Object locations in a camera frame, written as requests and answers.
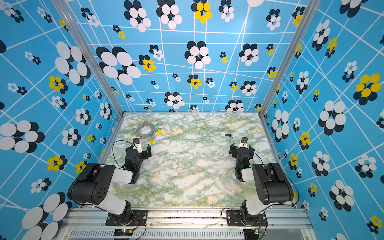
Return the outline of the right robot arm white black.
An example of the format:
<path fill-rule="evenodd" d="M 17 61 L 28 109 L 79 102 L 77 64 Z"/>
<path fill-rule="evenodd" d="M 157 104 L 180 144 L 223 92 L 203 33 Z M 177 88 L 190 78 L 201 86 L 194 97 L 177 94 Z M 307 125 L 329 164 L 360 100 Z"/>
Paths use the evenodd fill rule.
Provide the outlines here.
<path fill-rule="evenodd" d="M 240 182 L 254 183 L 257 194 L 242 203 L 241 221 L 251 226 L 256 222 L 267 225 L 266 209 L 285 205 L 294 199 L 294 190 L 278 163 L 250 164 L 255 149 L 247 143 L 230 145 L 229 154 L 235 159 L 235 176 Z"/>

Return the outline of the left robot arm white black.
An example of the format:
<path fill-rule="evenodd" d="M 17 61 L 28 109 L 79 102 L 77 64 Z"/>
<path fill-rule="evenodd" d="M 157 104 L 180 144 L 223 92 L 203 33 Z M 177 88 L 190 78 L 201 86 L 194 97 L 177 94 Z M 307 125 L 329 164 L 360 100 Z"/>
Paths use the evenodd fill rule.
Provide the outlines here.
<path fill-rule="evenodd" d="M 112 183 L 134 185 L 143 160 L 151 156 L 150 145 L 142 151 L 128 147 L 122 169 L 114 165 L 88 164 L 69 187 L 67 196 L 78 205 L 93 205 L 107 212 L 107 226 L 143 224 L 146 218 L 135 215 L 131 203 L 118 198 L 109 188 Z"/>

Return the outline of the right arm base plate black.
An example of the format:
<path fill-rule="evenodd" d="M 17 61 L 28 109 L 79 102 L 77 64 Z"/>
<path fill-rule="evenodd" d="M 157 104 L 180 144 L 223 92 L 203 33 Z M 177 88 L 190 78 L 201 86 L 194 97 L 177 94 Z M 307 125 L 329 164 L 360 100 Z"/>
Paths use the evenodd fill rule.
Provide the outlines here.
<path fill-rule="evenodd" d="M 253 227 L 268 226 L 266 214 L 250 215 L 243 210 L 227 210 L 225 219 L 229 227 Z"/>

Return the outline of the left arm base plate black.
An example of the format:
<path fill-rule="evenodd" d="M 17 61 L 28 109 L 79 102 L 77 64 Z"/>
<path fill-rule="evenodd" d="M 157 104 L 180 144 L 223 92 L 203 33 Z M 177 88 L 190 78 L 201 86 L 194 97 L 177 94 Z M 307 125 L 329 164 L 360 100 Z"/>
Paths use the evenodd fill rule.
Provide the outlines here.
<path fill-rule="evenodd" d="M 144 226 L 148 218 L 148 210 L 129 210 L 121 215 L 113 215 L 108 213 L 106 226 Z"/>

